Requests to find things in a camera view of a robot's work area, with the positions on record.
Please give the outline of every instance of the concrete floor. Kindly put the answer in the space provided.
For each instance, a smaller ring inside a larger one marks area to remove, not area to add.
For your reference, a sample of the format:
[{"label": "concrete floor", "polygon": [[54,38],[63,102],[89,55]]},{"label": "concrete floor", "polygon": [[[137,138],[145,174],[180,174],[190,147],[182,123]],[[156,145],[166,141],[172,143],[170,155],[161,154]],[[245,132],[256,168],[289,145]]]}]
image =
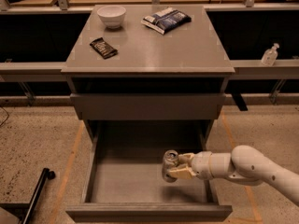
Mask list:
[{"label": "concrete floor", "polygon": [[[278,105],[265,97],[245,98],[241,112],[228,98],[214,122],[207,147],[229,152],[238,145],[259,149],[281,166],[299,174],[299,98],[279,96]],[[57,177],[49,180],[34,211],[33,224],[73,224],[64,211],[79,204],[92,142],[66,99],[0,99],[9,119],[0,127],[0,203],[29,203],[44,167]],[[0,123],[6,113],[0,109]],[[223,223],[299,223],[299,207],[267,184],[244,187],[213,181],[220,204],[234,212]]]}]

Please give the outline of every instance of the drawer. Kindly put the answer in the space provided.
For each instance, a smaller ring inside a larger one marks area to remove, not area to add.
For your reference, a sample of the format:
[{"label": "drawer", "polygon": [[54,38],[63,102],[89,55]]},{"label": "drawer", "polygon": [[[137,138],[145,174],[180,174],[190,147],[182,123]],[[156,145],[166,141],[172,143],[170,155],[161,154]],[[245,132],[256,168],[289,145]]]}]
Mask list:
[{"label": "drawer", "polygon": [[192,121],[99,121],[81,204],[68,206],[76,222],[223,221],[208,181],[162,179],[168,149],[199,152]]},{"label": "drawer", "polygon": [[225,94],[71,94],[79,119],[217,119]]}]

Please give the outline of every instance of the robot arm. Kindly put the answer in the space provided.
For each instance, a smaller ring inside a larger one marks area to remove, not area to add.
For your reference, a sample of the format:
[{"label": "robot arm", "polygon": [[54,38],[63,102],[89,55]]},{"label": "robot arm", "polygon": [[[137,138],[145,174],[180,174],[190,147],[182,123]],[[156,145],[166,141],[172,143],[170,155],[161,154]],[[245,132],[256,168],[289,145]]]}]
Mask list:
[{"label": "robot arm", "polygon": [[232,153],[164,154],[163,178],[203,180],[224,178],[241,185],[255,186],[266,182],[299,206],[299,175],[282,168],[253,147],[238,146]]}]

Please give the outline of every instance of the bowl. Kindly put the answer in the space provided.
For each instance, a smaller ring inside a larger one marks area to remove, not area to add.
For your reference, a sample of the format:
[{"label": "bowl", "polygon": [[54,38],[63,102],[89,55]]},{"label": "bowl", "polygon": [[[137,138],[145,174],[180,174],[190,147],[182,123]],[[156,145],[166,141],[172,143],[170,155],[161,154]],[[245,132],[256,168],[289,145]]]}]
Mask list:
[{"label": "bowl", "polygon": [[105,6],[97,10],[102,23],[111,29],[119,28],[123,23],[126,9],[122,6]]}]

